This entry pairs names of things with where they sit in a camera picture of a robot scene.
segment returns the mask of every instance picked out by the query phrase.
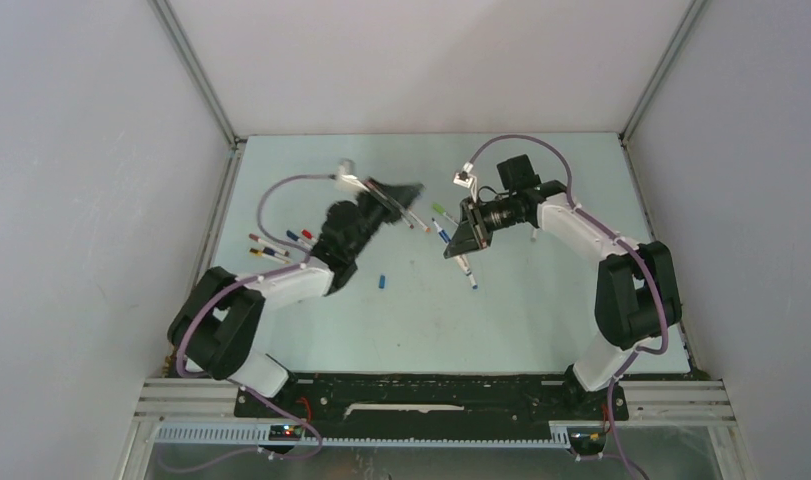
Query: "white wall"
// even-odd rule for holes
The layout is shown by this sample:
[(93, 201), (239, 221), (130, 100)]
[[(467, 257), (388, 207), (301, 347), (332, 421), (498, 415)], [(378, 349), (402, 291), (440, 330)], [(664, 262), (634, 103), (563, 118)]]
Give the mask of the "white wall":
[(621, 131), (690, 0), (176, 0), (237, 133)]
[(0, 2), (0, 479), (112, 475), (227, 153), (145, 0)]
[(811, 0), (711, 2), (631, 153), (760, 478), (811, 478)]

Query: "black mounting plate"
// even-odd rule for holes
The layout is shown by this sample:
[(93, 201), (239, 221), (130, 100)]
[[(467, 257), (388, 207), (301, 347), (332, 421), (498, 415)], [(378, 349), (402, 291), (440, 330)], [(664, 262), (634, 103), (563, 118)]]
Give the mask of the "black mounting plate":
[[(307, 418), (328, 438), (390, 440), (548, 440), (553, 420), (601, 421), (601, 404), (569, 408), (563, 401), (561, 375), (431, 375), (296, 373), (273, 400)], [(278, 418), (279, 415), (238, 392), (234, 415)], [(614, 394), (615, 417), (628, 419), (623, 390)], [(353, 410), (353, 404), (455, 405), (455, 411)]]

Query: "marker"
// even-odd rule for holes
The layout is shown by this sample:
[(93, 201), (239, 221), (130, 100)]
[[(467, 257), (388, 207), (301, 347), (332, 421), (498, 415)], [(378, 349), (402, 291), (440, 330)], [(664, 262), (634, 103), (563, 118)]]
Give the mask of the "marker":
[(257, 250), (257, 249), (254, 249), (254, 248), (250, 248), (249, 253), (251, 253), (252, 255), (261, 257), (261, 258), (269, 258), (270, 260), (272, 260), (274, 262), (278, 262), (278, 263), (280, 263), (282, 265), (287, 265), (288, 263), (290, 263), (290, 260), (288, 260), (288, 259), (286, 259), (284, 257), (276, 256), (275, 252), (273, 252), (272, 249), (270, 249), (270, 248), (264, 248), (264, 250)]
[[(446, 231), (440, 226), (440, 224), (437, 223), (437, 220), (433, 218), (432, 223), (434, 224), (434, 227), (437, 229), (437, 234), (440, 235), (440, 238), (443, 240), (443, 243), (448, 244), (451, 240), (449, 239), (449, 235), (446, 233)], [(458, 255), (453, 258), (455, 259), (455, 262), (458, 264), (458, 266), (461, 267), (461, 271), (464, 272), (464, 276), (466, 276), (467, 279), (470, 281), (470, 287), (472, 287), (473, 290), (478, 290), (479, 284), (476, 282), (476, 276), (473, 275), (473, 271), (470, 269), (470, 261), (467, 260), (467, 256)]]
[(293, 240), (294, 242), (298, 243), (299, 245), (302, 245), (303, 247), (305, 247), (305, 248), (307, 248), (309, 250), (314, 248), (310, 243), (306, 242), (305, 240), (302, 240), (299, 237), (299, 235), (296, 235), (295, 233), (291, 232), (290, 230), (287, 231), (287, 238)]
[(441, 240), (443, 240), (443, 243), (449, 243), (449, 242), (452, 241), (449, 238), (449, 234), (446, 233), (446, 230), (444, 230), (443, 227), (441, 227), (440, 224), (437, 223), (437, 220), (432, 218), (432, 223), (434, 224), (434, 228), (437, 229), (437, 234), (440, 235), (440, 238), (441, 238)]
[(411, 210), (410, 208), (408, 209), (408, 214), (411, 215), (411, 218), (413, 218), (414, 220), (417, 221), (417, 223), (420, 224), (420, 227), (422, 227), (423, 230), (426, 231), (426, 233), (431, 233), (431, 228), (429, 228), (429, 226), (426, 225), (426, 222), (420, 220), (420, 217), (418, 217), (417, 214), (414, 213), (414, 211)]
[(458, 226), (458, 221), (455, 220), (455, 218), (452, 217), (452, 215), (446, 213), (446, 210), (444, 210), (439, 203), (432, 203), (432, 208), (434, 209), (435, 212), (443, 215), (443, 218), (452, 222), (453, 225), (455, 225), (456, 227)]
[(314, 238), (314, 234), (313, 234), (313, 233), (311, 233), (311, 232), (309, 232), (309, 231), (307, 231), (307, 230), (302, 230), (302, 236), (303, 236), (303, 237), (305, 237), (305, 238), (307, 238), (307, 239), (308, 239), (308, 243), (310, 243), (311, 245), (316, 245), (316, 244), (317, 244), (317, 239), (316, 239), (316, 238)]
[(273, 249), (273, 251), (275, 251), (275, 253), (277, 253), (279, 255), (284, 255), (285, 257), (290, 256), (290, 252), (288, 252), (287, 250), (285, 250), (283, 248), (280, 248), (280, 247), (277, 247), (277, 246), (275, 246), (275, 245), (273, 245), (273, 244), (271, 244), (269, 242), (264, 241), (263, 238), (255, 235), (254, 233), (250, 233), (249, 238), (251, 238), (252, 240), (254, 240), (254, 241), (258, 242), (258, 243), (260, 243), (261, 245), (263, 245), (265, 247), (269, 247), (269, 248)]

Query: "red wire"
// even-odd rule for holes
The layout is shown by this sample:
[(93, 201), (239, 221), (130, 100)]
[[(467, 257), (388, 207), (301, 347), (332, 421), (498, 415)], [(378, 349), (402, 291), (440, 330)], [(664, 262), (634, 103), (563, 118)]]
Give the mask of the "red wire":
[(305, 405), (305, 411), (308, 413), (308, 421), (310, 422), (313, 418), (313, 413), (311, 412), (311, 404), (308, 402), (308, 399), (305, 397), (299, 397), (299, 399), (296, 400), (296, 403)]
[(608, 434), (611, 431), (611, 424), (608, 423), (608, 406), (604, 403), (602, 404), (602, 428), (603, 435)]

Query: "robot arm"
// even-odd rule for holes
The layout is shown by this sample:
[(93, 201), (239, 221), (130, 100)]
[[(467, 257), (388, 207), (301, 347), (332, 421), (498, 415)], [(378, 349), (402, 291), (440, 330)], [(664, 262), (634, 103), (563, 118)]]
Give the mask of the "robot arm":
[[(565, 385), (574, 397), (602, 390), (638, 346), (661, 335), (649, 286), (641, 283), (639, 267), (617, 240), (634, 249), (652, 272), (668, 326), (682, 315), (670, 251), (657, 241), (639, 244), (626, 237), (611, 238), (570, 202), (563, 184), (541, 183), (525, 155), (506, 160), (497, 169), (507, 192), (489, 202), (479, 200), (477, 194), (462, 200), (461, 223), (444, 256), (485, 249), (496, 230), (528, 222), (585, 258), (598, 271), (594, 314), (599, 332), (584, 355), (567, 369)], [(462, 173), (455, 183), (471, 187), (475, 177), (466, 169)]]
[[(193, 332), (184, 353), (212, 378), (230, 379), (266, 397), (275, 396), (290, 379), (290, 372), (252, 348), (262, 314), (340, 290), (358, 270), (355, 260), (372, 236), (384, 223), (398, 221), (423, 188), (420, 184), (359, 181), (349, 161), (341, 163), (334, 178), (339, 188), (356, 193), (356, 198), (329, 207), (309, 258), (277, 273), (260, 275), (230, 292), (206, 312)], [(237, 279), (221, 267), (205, 272), (170, 326), (169, 341), (178, 347), (205, 305)], [(215, 316), (215, 310), (223, 312), (222, 319)]]

